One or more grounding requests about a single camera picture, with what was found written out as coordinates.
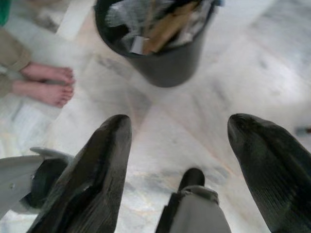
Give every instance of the trash bin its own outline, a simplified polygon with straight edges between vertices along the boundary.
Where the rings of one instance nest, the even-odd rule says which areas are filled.
[[[106,25],[105,18],[110,5],[120,0],[98,0],[95,6],[97,30],[103,41],[116,53],[122,55],[133,65],[151,84],[159,87],[173,87],[187,81],[199,64],[205,32],[211,20],[216,4],[215,0],[209,10],[202,30],[193,41],[173,49],[164,49],[150,55],[130,53],[116,43],[119,39],[115,30]]]
[[[9,19],[11,0],[0,0],[0,26],[3,26]]]

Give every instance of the khaki pants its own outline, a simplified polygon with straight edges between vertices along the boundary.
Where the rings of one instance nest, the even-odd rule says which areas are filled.
[[[30,62],[29,51],[5,29],[0,28],[0,65],[14,71],[20,71]],[[0,97],[12,90],[12,81],[0,74]]]

